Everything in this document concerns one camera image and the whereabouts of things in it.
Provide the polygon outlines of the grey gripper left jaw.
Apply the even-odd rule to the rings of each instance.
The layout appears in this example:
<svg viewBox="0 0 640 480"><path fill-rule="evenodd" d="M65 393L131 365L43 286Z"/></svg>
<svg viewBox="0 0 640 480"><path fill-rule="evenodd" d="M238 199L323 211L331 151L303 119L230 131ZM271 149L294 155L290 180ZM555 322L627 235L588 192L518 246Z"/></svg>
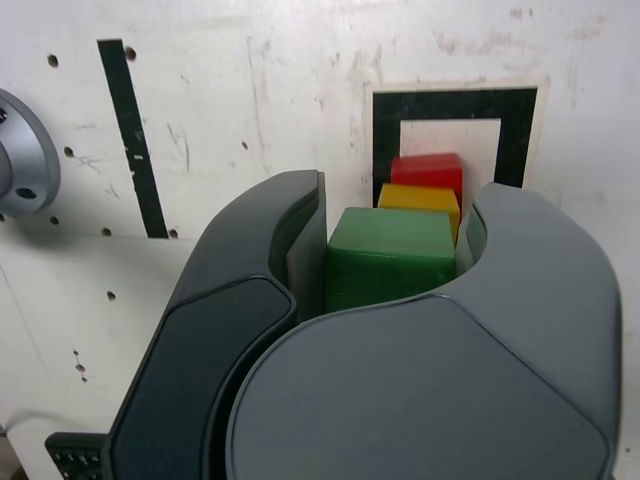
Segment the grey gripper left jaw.
<svg viewBox="0 0 640 480"><path fill-rule="evenodd" d="M227 424L257 359L325 307L325 176L275 175L208 224L103 449L109 479L222 479Z"/></svg>

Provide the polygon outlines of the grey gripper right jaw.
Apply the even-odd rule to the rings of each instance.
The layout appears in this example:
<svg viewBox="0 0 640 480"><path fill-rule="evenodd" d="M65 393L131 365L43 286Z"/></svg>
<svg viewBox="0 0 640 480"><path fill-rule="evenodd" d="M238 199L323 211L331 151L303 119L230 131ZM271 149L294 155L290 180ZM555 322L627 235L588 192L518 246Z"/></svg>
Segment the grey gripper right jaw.
<svg viewBox="0 0 640 480"><path fill-rule="evenodd" d="M599 244L543 196L484 186L467 270L307 321L249 371L230 479L607 479L622 306Z"/></svg>

